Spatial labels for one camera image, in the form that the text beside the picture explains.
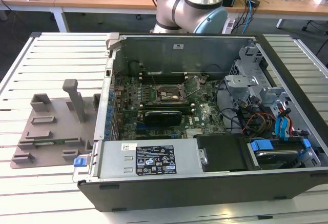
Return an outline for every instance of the circuit board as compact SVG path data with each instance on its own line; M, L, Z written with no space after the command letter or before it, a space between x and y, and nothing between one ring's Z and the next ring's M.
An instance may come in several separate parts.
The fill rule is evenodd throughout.
M193 79L198 76L192 75L189 78L191 81L181 92L184 95L181 103L191 104L192 112L183 114L180 125L172 127L146 126L140 121L140 104L144 104L146 101L151 104L157 101L175 102L174 99L178 101L178 93L174 90L174 85L145 85L133 77L116 78L117 110L123 118L119 125L119 139L190 138L199 133L225 133L224 123L219 118L218 109L213 102L213 92L215 91L212 86L213 82L205 82L198 85L197 88L194 86L197 82Z

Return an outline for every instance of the power supply label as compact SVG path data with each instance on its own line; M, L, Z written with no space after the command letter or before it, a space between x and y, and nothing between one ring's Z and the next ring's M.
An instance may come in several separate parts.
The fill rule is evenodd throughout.
M176 174L173 146L136 147L137 175Z

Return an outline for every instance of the blue cable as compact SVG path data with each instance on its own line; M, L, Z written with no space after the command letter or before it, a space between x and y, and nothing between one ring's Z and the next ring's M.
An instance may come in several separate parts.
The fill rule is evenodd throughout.
M243 29L243 31L242 31L241 34L244 34L245 33L245 31L246 31L246 29L248 27L248 24L250 22L250 18L251 18L252 5L251 5L251 1L250 0L248 0L248 4L249 4L249 13L248 13L248 17L247 17L247 21L246 21L245 27L244 27L244 29Z

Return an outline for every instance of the motherboard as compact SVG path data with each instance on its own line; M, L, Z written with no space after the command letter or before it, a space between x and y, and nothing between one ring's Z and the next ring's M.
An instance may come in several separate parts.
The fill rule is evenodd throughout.
M119 140L192 138L226 132L214 103L217 80L207 81L201 75L182 80L140 79L115 78Z

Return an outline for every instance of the floor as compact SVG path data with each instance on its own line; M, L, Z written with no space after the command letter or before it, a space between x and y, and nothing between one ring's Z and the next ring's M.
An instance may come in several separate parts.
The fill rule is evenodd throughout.
M16 12L8 14L8 20L0 21L0 80L14 62L33 31L58 32L56 22L48 12ZM66 14L71 32L149 32L155 25L154 15L142 15L140 20L135 15L126 14ZM287 20L282 29L277 29L276 19L254 19L247 33L289 34L301 39L311 51L316 53L328 36L327 22L315 22L307 31L302 31L306 21ZM328 64L328 44L318 55L319 59Z

